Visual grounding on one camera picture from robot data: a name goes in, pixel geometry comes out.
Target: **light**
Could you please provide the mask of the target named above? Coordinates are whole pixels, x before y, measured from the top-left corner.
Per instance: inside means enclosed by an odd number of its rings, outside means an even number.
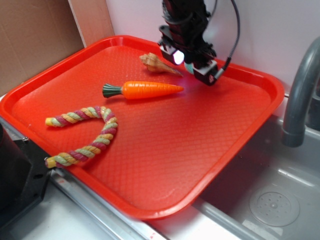
[[[176,65],[180,65],[183,63],[185,59],[185,55],[183,52],[177,50],[174,54],[173,54],[173,61]]]

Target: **multicolored rope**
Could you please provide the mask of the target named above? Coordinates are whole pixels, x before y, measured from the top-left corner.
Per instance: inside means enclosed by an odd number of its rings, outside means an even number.
[[[48,157],[45,159],[45,165],[50,168],[62,168],[63,166],[70,166],[79,162],[92,159],[95,155],[100,154],[107,148],[110,141],[114,138],[114,134],[117,132],[117,118],[114,113],[104,106],[87,107],[77,110],[75,112],[68,112],[61,116],[48,117],[45,120],[45,124],[51,127],[64,127],[67,125],[75,124],[79,121],[87,119],[103,119],[105,122],[100,135],[87,146],[79,148],[75,151],[61,152],[56,156]]]

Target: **sink drain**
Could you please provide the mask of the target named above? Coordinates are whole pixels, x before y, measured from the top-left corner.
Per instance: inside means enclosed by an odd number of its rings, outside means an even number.
[[[283,227],[294,222],[300,212],[298,200],[278,186],[258,189],[250,198],[250,210],[260,222]]]

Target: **stainless steel sink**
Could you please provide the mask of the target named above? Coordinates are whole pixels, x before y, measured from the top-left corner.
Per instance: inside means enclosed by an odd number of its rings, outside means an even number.
[[[281,125],[272,116],[200,198],[253,236],[318,239],[320,132],[307,129],[303,145],[291,148],[281,143]]]

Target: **gray faucet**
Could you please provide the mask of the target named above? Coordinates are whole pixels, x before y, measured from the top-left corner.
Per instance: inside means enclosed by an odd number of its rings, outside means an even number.
[[[306,51],[290,91],[281,140],[288,147],[302,145],[306,125],[320,131],[320,37]]]

